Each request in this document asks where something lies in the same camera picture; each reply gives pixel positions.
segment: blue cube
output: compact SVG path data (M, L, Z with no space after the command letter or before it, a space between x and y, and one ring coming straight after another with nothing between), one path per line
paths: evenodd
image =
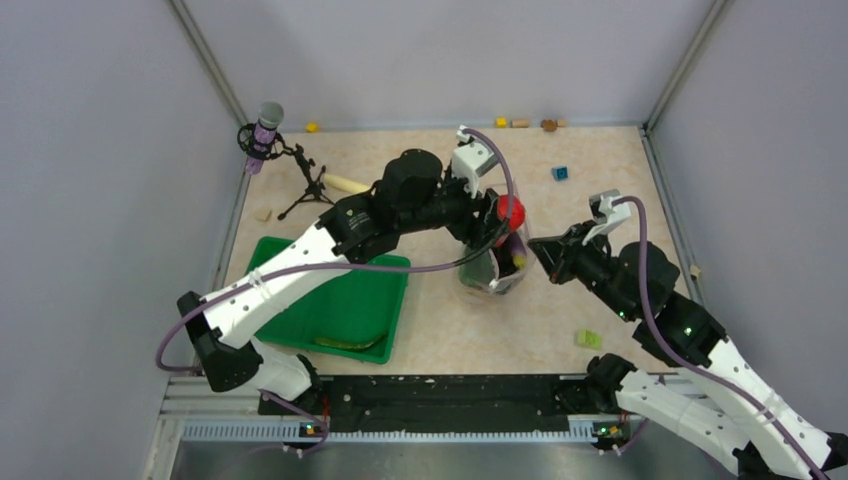
M554 167L551 169L551 174L554 176L554 180L561 182L568 178L568 167Z

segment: microphone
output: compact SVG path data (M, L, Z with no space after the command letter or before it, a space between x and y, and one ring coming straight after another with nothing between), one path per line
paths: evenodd
M283 137L277 127L283 121L283 107L277 102L263 102L259 107L259 120L248 123L238 131L239 148L247 154L245 170L256 175L262 163L280 158L285 150Z

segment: table surface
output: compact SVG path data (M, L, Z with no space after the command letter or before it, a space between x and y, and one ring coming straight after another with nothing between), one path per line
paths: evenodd
M612 188L640 197L648 211L648 235L678 264L656 186L636 127L566 128L545 133L539 128L484 129L503 152L527 211L531 236L561 235L574 223L591 218L590 195ZM328 173L364 184L382 176L385 164L408 148L435 153L447 164L456 146L454 130L366 131L287 134L289 145L303 145L307 157L326 165ZM569 178L556 182L551 168L565 165ZM497 169L486 184L503 182ZM233 246L227 283L245 274L257 242L264 236L297 238L327 209L307 203L283 221L276 216L306 186L289 157L267 162L251 179ZM337 200L347 194L325 192ZM254 212L272 209L261 222ZM638 240L638 219L610 235L613 251ZM442 230L401 238L393 253L413 265L459 258L461 244ZM685 292L682 277L677 289ZM602 337L602 350L576 346L578 330ZM322 374L505 374L585 372L595 355L616 353L639 368L667 371L630 336L635 324L619 320L579 282L552 285L536 263L508 295L480 300L459 283L455 270L410 275L398 322L392 357L385 365L308 352ZM278 347L289 353L298 349Z

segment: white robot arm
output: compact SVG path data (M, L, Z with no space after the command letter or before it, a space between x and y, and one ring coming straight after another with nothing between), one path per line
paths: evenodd
M387 164L370 191L339 200L285 251L221 290L179 299L213 391L249 385L293 400L309 390L318 377L307 359L264 345L255 333L311 290L347 273L351 263L393 250L400 235L447 227L474 249L494 243L507 219L496 208L499 196L478 187L497 157L464 126L457 140L446 171L432 153L407 150Z
M659 423L736 475L825 478L822 471L845 465L848 438L804 421L751 369L721 324L703 307L674 292L680 270L659 248L648 242L647 255L642 257L639 244L632 243L618 257L612 256L606 234L630 216L619 192L592 197L590 208L593 220L573 225L560 237L529 241L549 280L561 284L577 279L623 320L643 320L646 297L640 295L639 264L645 261L645 287L649 309L656 312L656 328L666 347L697 372L682 368L666 353L648 322L639 324L633 338L698 385L722 411L691 403L612 354L589 365L588 388L602 399L598 403ZM708 378L710 374L718 380ZM765 408L755 407L737 390Z

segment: green plastic bin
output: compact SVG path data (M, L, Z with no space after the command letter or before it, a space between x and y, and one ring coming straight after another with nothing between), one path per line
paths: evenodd
M256 245L248 272L282 252L293 240L263 237ZM409 259L381 255L371 265L408 267ZM355 271L334 278L309 292L265 324L256 337L267 343L341 355L365 362L389 361L395 338L406 273ZM383 336L367 350L348 351L316 345L317 337L345 343L367 343Z

